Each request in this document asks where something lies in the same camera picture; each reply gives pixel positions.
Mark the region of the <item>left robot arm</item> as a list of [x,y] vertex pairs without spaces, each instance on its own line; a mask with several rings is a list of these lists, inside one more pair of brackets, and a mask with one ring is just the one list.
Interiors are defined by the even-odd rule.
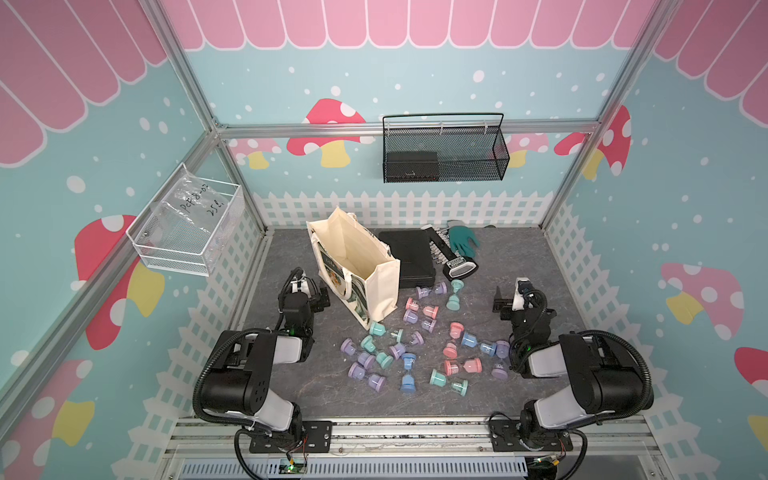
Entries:
[[271,390],[272,371],[306,362],[315,343],[315,315],[330,306],[330,298],[327,288],[297,267],[277,301],[275,327],[221,333],[195,383],[192,406],[206,422],[268,437],[285,434],[297,442],[303,434],[300,407]]

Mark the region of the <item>cream canvas tote bag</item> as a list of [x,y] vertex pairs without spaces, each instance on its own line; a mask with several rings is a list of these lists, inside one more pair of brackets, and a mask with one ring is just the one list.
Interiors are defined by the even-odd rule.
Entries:
[[319,275],[364,329],[396,310],[401,262],[389,245],[340,208],[306,227]]

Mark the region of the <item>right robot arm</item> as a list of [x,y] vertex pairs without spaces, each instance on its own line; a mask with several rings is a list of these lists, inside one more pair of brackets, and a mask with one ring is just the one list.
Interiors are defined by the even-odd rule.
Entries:
[[572,331],[553,340],[557,312],[528,278],[516,280],[510,298],[496,290],[492,311],[512,328],[506,341],[496,343],[494,376],[568,381],[558,392],[528,401],[516,420],[489,418],[491,435],[504,447],[567,450],[573,430],[631,417],[653,405],[650,367],[639,351],[604,330]]

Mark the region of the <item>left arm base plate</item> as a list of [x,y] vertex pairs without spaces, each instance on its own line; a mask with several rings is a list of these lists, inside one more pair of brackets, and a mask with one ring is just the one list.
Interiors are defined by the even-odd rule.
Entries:
[[284,432],[263,432],[251,438],[248,451],[252,454],[285,453],[289,450],[303,453],[328,453],[332,436],[331,421],[304,421],[301,427],[291,426]]

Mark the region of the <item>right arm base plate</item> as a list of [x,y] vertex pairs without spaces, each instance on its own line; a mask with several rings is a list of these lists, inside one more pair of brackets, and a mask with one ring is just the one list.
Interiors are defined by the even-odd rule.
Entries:
[[494,452],[571,452],[570,435],[562,430],[533,428],[530,432],[517,419],[493,417],[486,422]]

